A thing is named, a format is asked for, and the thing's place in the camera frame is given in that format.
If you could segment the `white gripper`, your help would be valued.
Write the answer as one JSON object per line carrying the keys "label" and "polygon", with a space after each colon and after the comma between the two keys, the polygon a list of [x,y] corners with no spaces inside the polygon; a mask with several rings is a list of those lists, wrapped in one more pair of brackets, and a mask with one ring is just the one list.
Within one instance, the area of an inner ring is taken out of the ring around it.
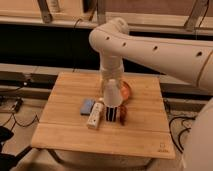
{"label": "white gripper", "polygon": [[123,72],[124,72],[123,67],[119,67],[117,69],[107,69],[104,67],[100,68],[101,81],[105,83],[110,79],[115,79],[117,81],[117,88],[118,88],[119,95],[121,97],[122,97],[121,89],[123,86],[123,81],[121,79],[122,79]]}

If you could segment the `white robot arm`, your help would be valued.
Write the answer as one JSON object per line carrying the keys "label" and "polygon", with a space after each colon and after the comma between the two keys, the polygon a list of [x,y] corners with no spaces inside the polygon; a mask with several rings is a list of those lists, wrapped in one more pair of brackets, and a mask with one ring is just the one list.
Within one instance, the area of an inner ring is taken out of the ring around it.
{"label": "white robot arm", "polygon": [[181,171],[213,171],[213,41],[136,37],[114,18],[93,29],[91,47],[100,54],[101,91],[110,108],[122,102],[125,59],[211,93],[187,137]]}

